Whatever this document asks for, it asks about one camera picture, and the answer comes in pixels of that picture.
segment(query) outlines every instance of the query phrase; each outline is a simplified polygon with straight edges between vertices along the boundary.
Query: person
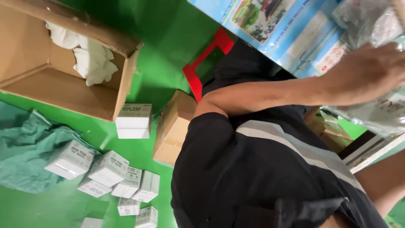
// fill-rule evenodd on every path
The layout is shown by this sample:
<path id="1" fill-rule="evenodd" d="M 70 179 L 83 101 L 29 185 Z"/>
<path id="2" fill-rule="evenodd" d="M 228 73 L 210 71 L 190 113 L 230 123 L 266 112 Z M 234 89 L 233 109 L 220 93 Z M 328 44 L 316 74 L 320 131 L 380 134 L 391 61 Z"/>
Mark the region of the person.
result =
<path id="1" fill-rule="evenodd" d="M 405 81 L 397 44 L 366 44 L 321 77 L 295 79 L 238 40 L 203 88 L 173 170 L 179 228 L 382 228 L 405 196 L 405 152 L 353 175 L 304 123 Z"/>

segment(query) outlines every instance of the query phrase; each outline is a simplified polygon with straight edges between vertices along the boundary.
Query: gray stripe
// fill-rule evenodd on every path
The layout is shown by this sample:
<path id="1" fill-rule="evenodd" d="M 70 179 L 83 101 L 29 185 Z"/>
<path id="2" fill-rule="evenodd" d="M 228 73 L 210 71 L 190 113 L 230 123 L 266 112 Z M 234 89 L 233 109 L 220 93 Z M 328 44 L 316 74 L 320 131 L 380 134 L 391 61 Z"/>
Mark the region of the gray stripe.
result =
<path id="1" fill-rule="evenodd" d="M 288 135 L 287 137 L 279 125 L 250 120 L 239 126 L 236 132 L 250 137 L 266 138 L 280 142 L 297 152 L 308 164 L 328 169 L 332 171 L 338 178 L 350 183 L 355 188 L 364 191 L 360 183 L 356 180 L 342 160 L 331 158 L 331 155 L 327 154 L 333 152 L 323 150 L 327 152 L 325 153 L 326 156 L 323 156 L 314 152 L 313 150 L 310 150 L 310 145 L 306 144 L 307 146 L 303 146 L 305 143 L 299 141 L 298 139 L 287 140 L 286 138 L 291 138 L 292 136 Z"/>

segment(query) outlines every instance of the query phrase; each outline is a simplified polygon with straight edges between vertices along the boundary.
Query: hand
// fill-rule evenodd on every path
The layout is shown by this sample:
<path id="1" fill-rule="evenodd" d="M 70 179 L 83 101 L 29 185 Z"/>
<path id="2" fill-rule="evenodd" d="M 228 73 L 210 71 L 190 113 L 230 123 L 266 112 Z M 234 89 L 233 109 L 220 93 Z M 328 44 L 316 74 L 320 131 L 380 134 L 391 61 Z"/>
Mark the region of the hand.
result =
<path id="1" fill-rule="evenodd" d="M 325 105 L 353 105 L 378 98 L 405 81 L 405 51 L 397 43 L 365 44 L 317 78 Z"/>

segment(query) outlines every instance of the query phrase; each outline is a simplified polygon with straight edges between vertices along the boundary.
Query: small white box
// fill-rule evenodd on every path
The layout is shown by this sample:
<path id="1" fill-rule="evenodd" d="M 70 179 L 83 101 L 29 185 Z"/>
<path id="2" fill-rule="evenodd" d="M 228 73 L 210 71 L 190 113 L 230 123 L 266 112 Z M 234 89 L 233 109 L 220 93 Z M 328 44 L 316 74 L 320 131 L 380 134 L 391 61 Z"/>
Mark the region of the small white box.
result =
<path id="1" fill-rule="evenodd" d="M 84 218 L 80 228 L 101 228 L 102 219 Z"/>
<path id="2" fill-rule="evenodd" d="M 117 129 L 146 129 L 151 116 L 151 104 L 124 104 L 115 120 Z"/>
<path id="3" fill-rule="evenodd" d="M 117 208 L 120 216 L 126 216 L 126 215 L 138 215 L 140 207 L 141 207 L 140 201 L 121 197 L 119 198 Z"/>
<path id="4" fill-rule="evenodd" d="M 151 135 L 149 128 L 117 128 L 117 134 L 119 139 L 143 139 Z"/>
<path id="5" fill-rule="evenodd" d="M 153 206 L 142 208 L 136 216 L 135 228 L 156 228 L 158 226 L 158 211 Z"/>
<path id="6" fill-rule="evenodd" d="M 135 193 L 132 199 L 148 203 L 159 194 L 159 181 L 159 175 L 144 170 L 141 188 Z"/>
<path id="7" fill-rule="evenodd" d="M 97 198 L 111 192 L 111 187 L 104 186 L 90 179 L 87 174 L 83 177 L 77 189 Z"/>
<path id="8" fill-rule="evenodd" d="M 115 151 L 109 151 L 96 160 L 89 177 L 100 184 L 111 187 L 125 179 L 128 166 L 128 160 Z"/>
<path id="9" fill-rule="evenodd" d="M 131 198 L 141 186 L 142 170 L 128 166 L 125 179 L 113 187 L 111 195 Z"/>
<path id="10" fill-rule="evenodd" d="M 71 180 L 89 171 L 94 152 L 72 140 L 58 149 L 44 169 Z"/>

